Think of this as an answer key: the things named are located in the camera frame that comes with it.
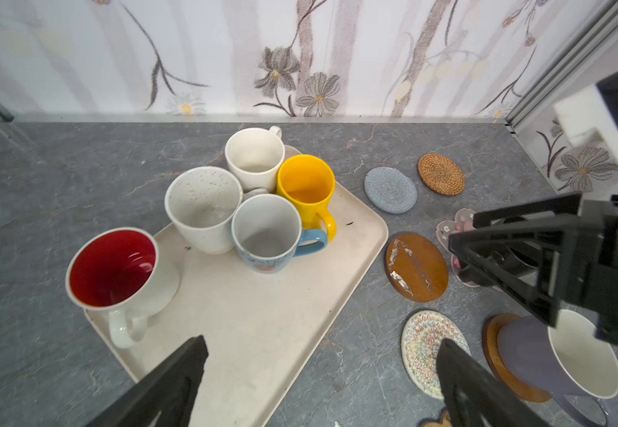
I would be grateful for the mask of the rattan woven round coaster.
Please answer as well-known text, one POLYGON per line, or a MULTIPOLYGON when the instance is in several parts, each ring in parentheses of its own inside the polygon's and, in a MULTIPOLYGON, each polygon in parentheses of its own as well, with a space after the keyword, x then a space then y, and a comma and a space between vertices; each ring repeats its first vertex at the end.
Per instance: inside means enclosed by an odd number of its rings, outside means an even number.
POLYGON ((465 189, 465 176, 449 158, 435 153, 422 156, 417 165, 423 183, 445 196, 459 195, 465 189))

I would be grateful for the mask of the white mug with handle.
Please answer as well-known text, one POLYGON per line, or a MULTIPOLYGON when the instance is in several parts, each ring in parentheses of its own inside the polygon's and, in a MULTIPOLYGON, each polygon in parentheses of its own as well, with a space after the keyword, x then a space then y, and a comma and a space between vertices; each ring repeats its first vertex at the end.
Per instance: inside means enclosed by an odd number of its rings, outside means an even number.
POLYGON ((282 129, 247 128, 234 133, 225 145, 229 171, 243 190, 264 189, 276 192, 277 174, 285 159, 282 129))

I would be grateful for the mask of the red interior mug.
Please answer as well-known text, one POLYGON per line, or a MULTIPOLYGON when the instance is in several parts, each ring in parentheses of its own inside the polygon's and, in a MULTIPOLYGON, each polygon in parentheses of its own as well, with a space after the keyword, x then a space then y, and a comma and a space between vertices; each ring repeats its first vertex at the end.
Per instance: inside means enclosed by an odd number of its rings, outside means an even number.
POLYGON ((148 320, 172 301, 180 273, 142 229, 105 231, 87 242, 65 275, 67 295, 87 311, 108 315, 113 344, 127 349, 145 337, 148 320))

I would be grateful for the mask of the white patterned round coaster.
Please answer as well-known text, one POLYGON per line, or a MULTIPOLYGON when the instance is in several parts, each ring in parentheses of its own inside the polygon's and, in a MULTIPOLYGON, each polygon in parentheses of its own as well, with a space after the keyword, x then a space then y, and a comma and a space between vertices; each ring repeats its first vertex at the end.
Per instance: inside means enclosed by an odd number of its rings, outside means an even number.
POLYGON ((407 374, 424 394, 442 400, 436 359, 444 339, 455 342, 468 355, 467 340, 457 325, 438 311, 418 311, 409 317, 401 333, 401 357, 407 374))

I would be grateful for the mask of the glossy brown round coaster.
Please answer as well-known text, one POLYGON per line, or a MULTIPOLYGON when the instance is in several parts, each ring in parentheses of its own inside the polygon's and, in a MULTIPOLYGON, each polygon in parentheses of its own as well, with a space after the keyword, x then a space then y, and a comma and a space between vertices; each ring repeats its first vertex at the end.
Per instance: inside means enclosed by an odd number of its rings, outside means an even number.
POLYGON ((449 284, 447 264, 440 250, 416 233, 399 233, 385 251, 385 274, 393 288, 413 302, 433 302, 449 284))

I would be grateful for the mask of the brown paw print coaster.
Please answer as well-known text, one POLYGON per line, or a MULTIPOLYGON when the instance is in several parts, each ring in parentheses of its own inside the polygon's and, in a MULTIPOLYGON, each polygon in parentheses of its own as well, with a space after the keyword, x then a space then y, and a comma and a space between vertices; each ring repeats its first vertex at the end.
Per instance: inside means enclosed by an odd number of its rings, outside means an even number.
POLYGON ((436 419, 423 420, 419 427, 452 427, 451 416, 447 409, 442 409, 439 416, 436 419))

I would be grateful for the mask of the yellow mug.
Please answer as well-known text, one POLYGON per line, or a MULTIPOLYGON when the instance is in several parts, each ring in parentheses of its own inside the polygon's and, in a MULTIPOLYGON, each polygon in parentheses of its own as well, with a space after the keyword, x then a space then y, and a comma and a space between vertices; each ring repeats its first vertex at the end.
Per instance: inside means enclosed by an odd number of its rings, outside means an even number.
POLYGON ((276 194, 295 206, 305 230, 321 229, 323 224, 331 243, 337 234, 337 224, 329 204, 336 186, 335 174, 325 161, 298 155, 282 163, 276 194))

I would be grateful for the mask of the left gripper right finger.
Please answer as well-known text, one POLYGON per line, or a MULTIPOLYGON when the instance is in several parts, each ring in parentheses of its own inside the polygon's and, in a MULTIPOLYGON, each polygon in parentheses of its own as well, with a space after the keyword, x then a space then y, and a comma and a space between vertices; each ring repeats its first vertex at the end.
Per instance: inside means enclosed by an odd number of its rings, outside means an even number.
POLYGON ((546 426, 456 342, 441 341, 436 371, 454 426, 546 426))

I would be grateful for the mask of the black mug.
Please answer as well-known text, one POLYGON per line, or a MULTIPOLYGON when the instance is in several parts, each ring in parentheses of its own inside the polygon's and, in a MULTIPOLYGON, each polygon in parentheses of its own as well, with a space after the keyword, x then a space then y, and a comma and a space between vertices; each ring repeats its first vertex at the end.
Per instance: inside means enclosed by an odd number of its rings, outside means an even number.
MULTIPOLYGON (((525 276, 538 269, 538 261, 509 245, 491 244, 488 247, 480 248, 478 254, 517 277, 525 276)), ((462 277, 459 272, 458 276, 464 281, 474 281, 480 286, 480 279, 472 279, 469 273, 462 277)))

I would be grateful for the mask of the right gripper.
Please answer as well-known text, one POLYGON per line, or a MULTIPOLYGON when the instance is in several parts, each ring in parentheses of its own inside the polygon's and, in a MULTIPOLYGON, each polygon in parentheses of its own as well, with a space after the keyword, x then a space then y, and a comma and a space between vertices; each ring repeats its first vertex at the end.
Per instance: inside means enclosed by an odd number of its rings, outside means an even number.
POLYGON ((503 290, 548 326, 564 302, 592 311, 595 337, 618 346, 618 195, 570 192, 476 213, 473 226, 448 238, 461 279, 503 290))

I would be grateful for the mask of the light blue mug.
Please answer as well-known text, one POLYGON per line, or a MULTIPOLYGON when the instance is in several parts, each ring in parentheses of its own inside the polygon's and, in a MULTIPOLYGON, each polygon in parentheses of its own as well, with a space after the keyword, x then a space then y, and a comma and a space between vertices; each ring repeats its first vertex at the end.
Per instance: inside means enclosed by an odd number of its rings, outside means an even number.
POLYGON ((278 273, 294 258, 318 253, 329 243, 325 231, 305 230, 295 206, 273 194, 241 203, 232 218, 232 236, 241 259, 262 274, 278 273))

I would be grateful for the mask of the purple mug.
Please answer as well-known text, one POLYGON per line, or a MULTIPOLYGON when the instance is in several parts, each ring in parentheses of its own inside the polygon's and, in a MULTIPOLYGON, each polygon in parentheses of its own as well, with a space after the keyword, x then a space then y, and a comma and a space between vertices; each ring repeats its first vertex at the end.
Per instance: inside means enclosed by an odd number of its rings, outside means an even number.
POLYGON ((604 416, 603 426, 618 426, 609 401, 618 395, 618 359, 610 344, 595 338, 595 325, 583 315, 562 310, 550 327, 534 316, 501 327, 499 357, 522 383, 547 392, 576 422, 598 423, 582 414, 568 396, 588 397, 604 416))

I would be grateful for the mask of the pink flower silicone coaster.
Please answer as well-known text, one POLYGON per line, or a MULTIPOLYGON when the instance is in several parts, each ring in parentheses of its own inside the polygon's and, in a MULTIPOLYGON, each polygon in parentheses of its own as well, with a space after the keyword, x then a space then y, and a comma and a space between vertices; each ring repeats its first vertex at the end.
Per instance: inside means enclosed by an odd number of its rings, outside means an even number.
POLYGON ((478 288, 479 285, 474 281, 464 281, 458 276, 461 270, 461 263, 459 259, 449 250, 449 237, 460 232, 472 231, 474 229, 474 215, 474 210, 470 208, 462 208, 456 212, 453 221, 442 221, 436 226, 435 229, 435 236, 437 237, 439 243, 448 253, 451 254, 451 270, 454 276, 469 288, 478 288))

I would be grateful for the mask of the beige serving tray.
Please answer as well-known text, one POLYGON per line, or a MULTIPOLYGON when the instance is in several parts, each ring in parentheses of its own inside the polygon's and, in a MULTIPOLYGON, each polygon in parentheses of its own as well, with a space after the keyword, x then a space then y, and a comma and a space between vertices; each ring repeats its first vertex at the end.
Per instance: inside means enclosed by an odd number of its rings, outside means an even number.
POLYGON ((179 290, 139 343, 113 355, 140 381, 202 336, 209 356, 191 425, 265 425, 387 241, 384 219, 345 187, 329 210, 334 240, 275 274, 254 272, 235 251, 204 254, 164 227, 155 240, 179 269, 179 290))

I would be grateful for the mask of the plain round wooden coaster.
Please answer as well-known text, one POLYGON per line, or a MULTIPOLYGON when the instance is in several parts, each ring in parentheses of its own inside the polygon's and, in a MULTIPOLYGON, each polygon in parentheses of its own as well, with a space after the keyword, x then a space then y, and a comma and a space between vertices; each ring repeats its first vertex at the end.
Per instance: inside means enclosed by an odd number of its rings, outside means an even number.
POLYGON ((519 318, 512 313, 498 314, 489 318, 483 325, 483 338, 481 338, 483 353, 492 374, 508 387, 515 396, 527 402, 545 403, 552 400, 551 395, 546 391, 527 385, 511 374, 499 355, 497 338, 499 338, 500 330, 519 318))

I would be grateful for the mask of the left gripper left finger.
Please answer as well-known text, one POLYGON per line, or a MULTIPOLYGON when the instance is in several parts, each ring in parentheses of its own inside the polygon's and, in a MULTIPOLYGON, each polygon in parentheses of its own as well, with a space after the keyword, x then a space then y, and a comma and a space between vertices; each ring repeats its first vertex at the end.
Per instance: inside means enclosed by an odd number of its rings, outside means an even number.
POLYGON ((203 336, 186 340, 175 352, 90 426, 188 426, 209 357, 203 336))

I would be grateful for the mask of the right corner aluminium post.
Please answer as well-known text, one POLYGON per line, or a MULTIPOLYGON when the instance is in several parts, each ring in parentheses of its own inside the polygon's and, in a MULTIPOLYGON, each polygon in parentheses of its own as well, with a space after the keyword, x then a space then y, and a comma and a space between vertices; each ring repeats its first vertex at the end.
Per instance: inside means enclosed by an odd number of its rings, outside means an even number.
POLYGON ((565 83, 575 76, 577 70, 592 57, 599 48, 618 33, 618 1, 608 1, 593 20, 566 45, 563 53, 556 57, 555 63, 540 80, 529 89, 522 101, 505 119, 506 124, 517 128, 531 116, 538 114, 553 101, 551 98, 565 83))

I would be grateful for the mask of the blue woven round coaster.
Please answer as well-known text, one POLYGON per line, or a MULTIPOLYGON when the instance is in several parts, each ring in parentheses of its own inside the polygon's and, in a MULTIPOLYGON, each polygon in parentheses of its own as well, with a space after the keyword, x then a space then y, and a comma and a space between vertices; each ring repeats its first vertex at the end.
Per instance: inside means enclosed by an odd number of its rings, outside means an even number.
POLYGON ((392 167, 369 170, 364 178, 364 190, 376 207, 393 215, 407 213, 417 202, 413 181, 392 167))

